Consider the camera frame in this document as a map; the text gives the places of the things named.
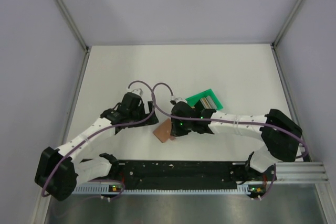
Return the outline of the green plastic card bin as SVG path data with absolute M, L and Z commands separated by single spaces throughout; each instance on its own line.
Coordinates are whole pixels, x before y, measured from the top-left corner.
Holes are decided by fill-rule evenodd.
M 185 99 L 191 107 L 196 107 L 198 103 L 206 109 L 221 110 L 223 108 L 219 99 L 212 89 L 207 89 Z

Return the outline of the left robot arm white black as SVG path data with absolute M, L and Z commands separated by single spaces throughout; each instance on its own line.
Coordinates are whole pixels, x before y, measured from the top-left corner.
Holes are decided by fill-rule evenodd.
M 77 186 L 93 179 L 116 179 L 119 174 L 116 158 L 98 148 L 123 129 L 157 124 L 154 102 L 149 101 L 148 106 L 146 113 L 141 90 L 127 92 L 120 103 L 103 111 L 75 138 L 57 148 L 44 149 L 35 175 L 42 197 L 63 201 Z

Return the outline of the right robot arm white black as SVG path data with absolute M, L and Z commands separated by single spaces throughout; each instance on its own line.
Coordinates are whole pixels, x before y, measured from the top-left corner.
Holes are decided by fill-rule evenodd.
M 185 101 L 174 101 L 171 110 L 171 135 L 234 134 L 251 137 L 263 143 L 252 151 L 245 163 L 245 174 L 258 179 L 272 165 L 294 162 L 302 143 L 302 129 L 284 113 L 271 109 L 263 115 L 234 115 L 215 109 L 191 107 Z

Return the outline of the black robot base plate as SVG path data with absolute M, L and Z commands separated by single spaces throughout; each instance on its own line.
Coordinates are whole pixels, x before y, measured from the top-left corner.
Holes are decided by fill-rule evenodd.
M 233 189 L 237 183 L 271 181 L 274 168 L 257 172 L 245 162 L 119 160 L 110 177 L 126 189 Z

